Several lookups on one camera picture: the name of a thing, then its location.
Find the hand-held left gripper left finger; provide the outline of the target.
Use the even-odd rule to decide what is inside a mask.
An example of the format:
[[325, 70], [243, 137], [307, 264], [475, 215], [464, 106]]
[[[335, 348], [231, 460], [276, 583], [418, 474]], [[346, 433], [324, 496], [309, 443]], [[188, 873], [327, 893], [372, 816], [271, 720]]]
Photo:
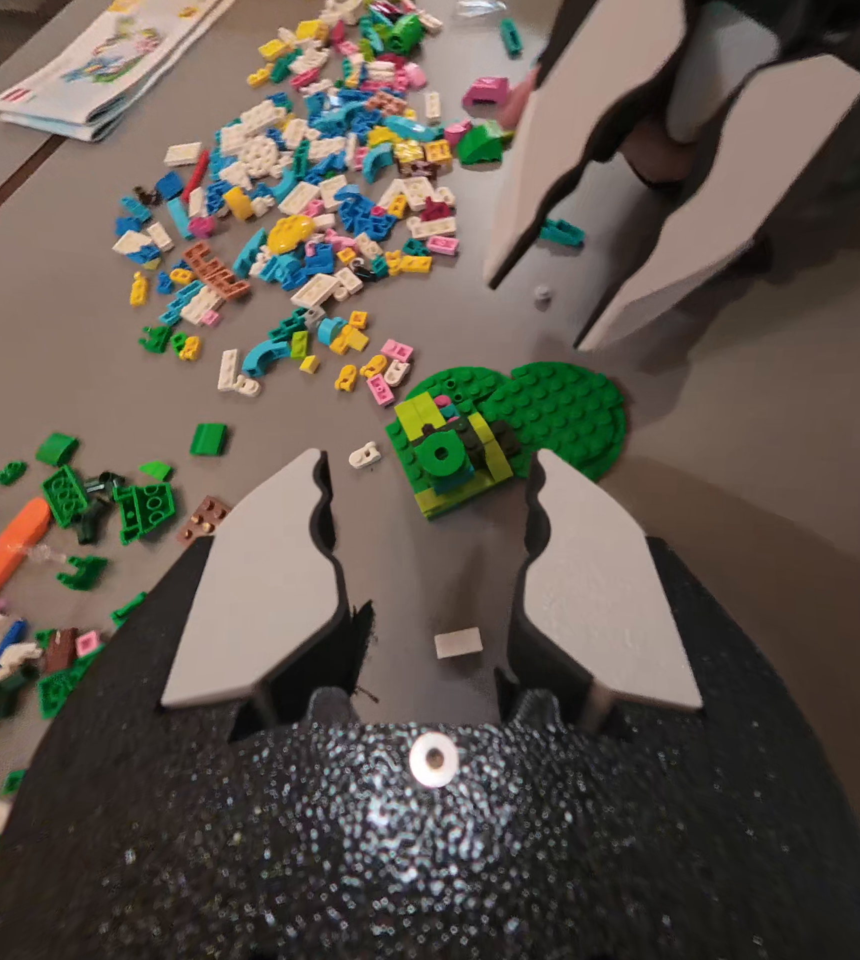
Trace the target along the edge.
[[328, 453], [309, 448], [249, 493], [216, 534], [160, 707], [237, 703], [243, 727], [352, 727], [375, 638], [335, 554]]

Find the printed paper leaflet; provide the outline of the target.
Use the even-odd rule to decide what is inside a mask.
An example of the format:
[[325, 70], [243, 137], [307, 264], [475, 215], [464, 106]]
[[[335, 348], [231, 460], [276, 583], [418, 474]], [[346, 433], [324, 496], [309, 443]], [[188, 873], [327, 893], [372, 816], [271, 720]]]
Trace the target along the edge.
[[99, 141], [232, 6], [232, 1], [112, 2], [61, 54], [0, 93], [0, 120]]

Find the green lego build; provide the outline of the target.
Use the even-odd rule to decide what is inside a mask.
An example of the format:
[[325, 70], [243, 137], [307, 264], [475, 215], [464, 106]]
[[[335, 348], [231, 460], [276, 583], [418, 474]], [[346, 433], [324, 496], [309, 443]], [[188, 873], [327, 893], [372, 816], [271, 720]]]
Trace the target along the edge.
[[540, 450], [600, 480], [623, 450], [627, 415], [616, 384], [582, 366], [533, 362], [509, 374], [451, 366], [412, 387], [385, 430], [432, 521], [526, 478]]

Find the white flat lego plate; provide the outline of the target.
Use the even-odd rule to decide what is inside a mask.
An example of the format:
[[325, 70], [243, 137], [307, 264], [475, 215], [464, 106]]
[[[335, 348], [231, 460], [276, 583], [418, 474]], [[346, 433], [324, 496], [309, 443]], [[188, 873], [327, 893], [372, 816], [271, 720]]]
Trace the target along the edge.
[[434, 636], [434, 645], [439, 661], [483, 652], [482, 634], [477, 627], [438, 633]]

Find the pastel colourful lego piece pile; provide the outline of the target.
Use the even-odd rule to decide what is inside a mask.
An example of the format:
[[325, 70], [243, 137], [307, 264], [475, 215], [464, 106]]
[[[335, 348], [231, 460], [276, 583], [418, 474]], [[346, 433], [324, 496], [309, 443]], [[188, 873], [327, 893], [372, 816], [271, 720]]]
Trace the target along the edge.
[[335, 354], [350, 359], [336, 390], [363, 379], [393, 401], [413, 348], [371, 347], [367, 312], [335, 309], [456, 259], [457, 198], [441, 177], [454, 162], [499, 162], [512, 140], [492, 119], [443, 111], [424, 69], [442, 28], [421, 2], [325, 2], [260, 48], [247, 84], [263, 97], [210, 143], [169, 147], [160, 178], [120, 201], [113, 249], [136, 268], [129, 305], [163, 299], [141, 352], [198, 363], [204, 333], [264, 284], [290, 310], [253, 346], [222, 352], [219, 392], [254, 398], [284, 363], [313, 376]]

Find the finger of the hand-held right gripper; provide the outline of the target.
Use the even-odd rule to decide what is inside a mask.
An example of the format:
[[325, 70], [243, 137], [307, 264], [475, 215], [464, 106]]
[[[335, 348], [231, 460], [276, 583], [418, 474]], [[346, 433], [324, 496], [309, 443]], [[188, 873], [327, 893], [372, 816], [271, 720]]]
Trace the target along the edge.
[[496, 290], [592, 162], [647, 109], [688, 32], [681, 1], [561, 2], [496, 201], [485, 283]]
[[595, 352], [635, 333], [730, 267], [860, 100], [860, 70], [830, 53], [756, 70], [723, 116], [696, 190], [576, 342]]

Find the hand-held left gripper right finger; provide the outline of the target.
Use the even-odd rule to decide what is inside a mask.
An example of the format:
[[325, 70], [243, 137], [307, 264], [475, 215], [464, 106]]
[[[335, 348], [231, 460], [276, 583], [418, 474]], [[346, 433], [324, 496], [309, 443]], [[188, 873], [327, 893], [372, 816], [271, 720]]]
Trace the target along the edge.
[[698, 714], [703, 697], [640, 524], [547, 448], [532, 455], [525, 500], [507, 640], [519, 691], [551, 694], [578, 728], [599, 727], [619, 703]]

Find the brown lego plate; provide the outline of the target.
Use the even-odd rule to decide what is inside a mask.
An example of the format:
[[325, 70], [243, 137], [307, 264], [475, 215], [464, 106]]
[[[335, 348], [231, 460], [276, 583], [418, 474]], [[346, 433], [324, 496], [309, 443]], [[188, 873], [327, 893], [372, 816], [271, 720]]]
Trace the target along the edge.
[[211, 537], [226, 520], [233, 507], [224, 500], [208, 495], [203, 498], [196, 509], [191, 510], [178, 529], [175, 539], [186, 548], [201, 537]]

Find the person's right hand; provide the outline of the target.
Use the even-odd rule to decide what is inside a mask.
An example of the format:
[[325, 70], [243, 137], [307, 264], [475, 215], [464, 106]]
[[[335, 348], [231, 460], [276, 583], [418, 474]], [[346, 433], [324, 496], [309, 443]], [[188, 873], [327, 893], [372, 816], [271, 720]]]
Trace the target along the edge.
[[676, 185], [689, 174], [697, 145], [679, 143], [660, 127], [637, 126], [620, 152], [632, 172], [647, 186]]

